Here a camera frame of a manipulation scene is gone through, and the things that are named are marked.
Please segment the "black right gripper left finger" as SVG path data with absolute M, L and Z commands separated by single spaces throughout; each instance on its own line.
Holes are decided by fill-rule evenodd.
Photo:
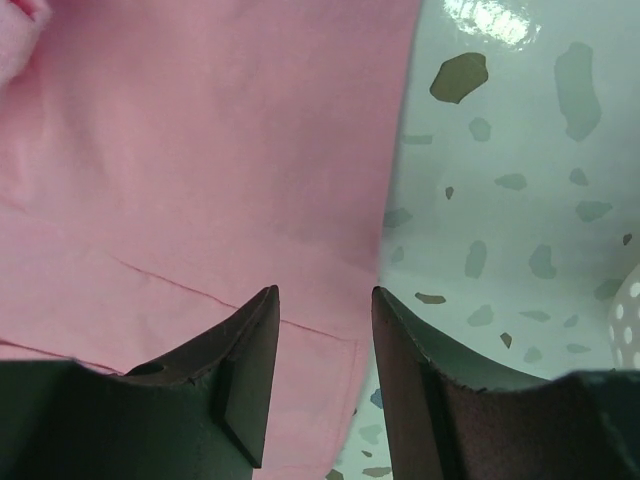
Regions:
M 279 289 L 263 288 L 230 317 L 124 375 L 180 385 L 215 375 L 210 415 L 255 469 L 262 467 L 279 338 Z

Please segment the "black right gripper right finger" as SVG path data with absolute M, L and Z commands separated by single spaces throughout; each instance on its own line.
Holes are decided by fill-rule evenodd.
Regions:
M 372 323 L 400 479 L 604 479 L 597 409 L 571 377 L 546 381 L 472 351 L 382 287 Z

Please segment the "pink t shirt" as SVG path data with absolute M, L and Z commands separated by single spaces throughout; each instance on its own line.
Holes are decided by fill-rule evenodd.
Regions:
M 5 1 L 9 479 L 323 479 L 366 375 L 416 1 Z M 262 467 L 127 380 L 279 289 Z M 30 394 L 38 400 L 31 402 Z

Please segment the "white plastic basket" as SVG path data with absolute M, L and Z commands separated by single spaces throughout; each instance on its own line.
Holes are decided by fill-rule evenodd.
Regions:
M 615 368 L 640 368 L 640 265 L 621 284 L 608 314 L 609 345 Z

